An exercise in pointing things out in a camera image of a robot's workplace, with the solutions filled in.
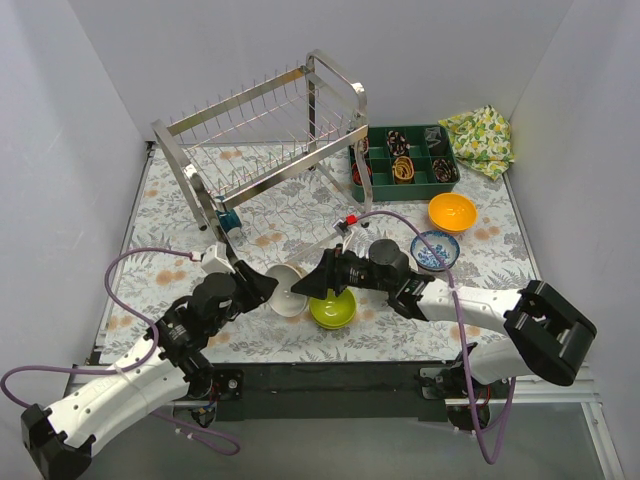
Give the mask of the lime green bowl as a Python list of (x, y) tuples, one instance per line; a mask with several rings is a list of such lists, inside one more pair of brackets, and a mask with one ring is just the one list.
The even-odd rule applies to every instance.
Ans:
[(352, 323), (352, 321), (347, 321), (342, 323), (329, 323), (329, 322), (323, 322), (320, 320), (315, 320), (315, 323), (319, 327), (324, 328), (326, 330), (338, 330), (338, 329), (342, 329), (349, 326)]
[(309, 310), (315, 320), (329, 323), (342, 323), (352, 321), (357, 311), (357, 302), (354, 294), (345, 289), (340, 295), (329, 291), (325, 300), (311, 298)]

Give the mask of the beige floral bowl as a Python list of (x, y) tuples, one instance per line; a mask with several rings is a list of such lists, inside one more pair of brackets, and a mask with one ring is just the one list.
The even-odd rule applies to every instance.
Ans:
[(304, 311), (308, 298), (294, 293), (292, 286), (305, 275), (305, 272), (289, 264), (276, 264), (267, 270), (266, 276), (278, 282), (268, 301), (268, 306), (273, 312), (285, 318), (293, 318)]

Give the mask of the teal blue bowl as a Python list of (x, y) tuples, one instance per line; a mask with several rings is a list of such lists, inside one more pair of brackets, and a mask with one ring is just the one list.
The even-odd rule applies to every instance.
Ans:
[(216, 209), (216, 216), (223, 232), (227, 235), (238, 234), (242, 230), (242, 222), (235, 209)]

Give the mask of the blue floral white bowl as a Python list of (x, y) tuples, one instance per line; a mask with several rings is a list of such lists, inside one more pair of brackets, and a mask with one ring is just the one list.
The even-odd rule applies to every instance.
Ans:
[(430, 230), (414, 237), (410, 253), (421, 268), (431, 272), (442, 272), (456, 263), (460, 255), (460, 246), (450, 234)]

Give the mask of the yellow ribbed bowl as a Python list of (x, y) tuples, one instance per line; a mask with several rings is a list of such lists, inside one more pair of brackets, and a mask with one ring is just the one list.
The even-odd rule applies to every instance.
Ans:
[(458, 234), (474, 226), (477, 209), (475, 204), (463, 195), (442, 193), (429, 202), (428, 216), (436, 228), (450, 234)]

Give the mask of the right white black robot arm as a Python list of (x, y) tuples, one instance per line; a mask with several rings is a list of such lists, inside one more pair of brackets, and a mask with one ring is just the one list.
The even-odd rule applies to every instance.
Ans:
[(341, 245), (325, 250), (318, 266), (292, 290), (326, 299), (348, 287), (386, 293), (388, 305), (407, 319), (501, 334), (501, 340), (486, 345), (466, 344), (450, 367), (423, 377), (423, 388), (435, 398), (471, 398), (497, 381), (527, 375), (570, 386), (597, 335), (596, 326), (543, 281), (514, 290), (452, 288), (411, 268), (390, 239), (374, 241), (365, 257)]

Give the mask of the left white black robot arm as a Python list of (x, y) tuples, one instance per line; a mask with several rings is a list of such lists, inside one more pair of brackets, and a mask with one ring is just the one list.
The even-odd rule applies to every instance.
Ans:
[(122, 357), (73, 394), (21, 415), (23, 443), (46, 479), (76, 479), (119, 433), (165, 403), (209, 399), (215, 369), (202, 351), (237, 316), (269, 301), (276, 279), (237, 262), (174, 301)]

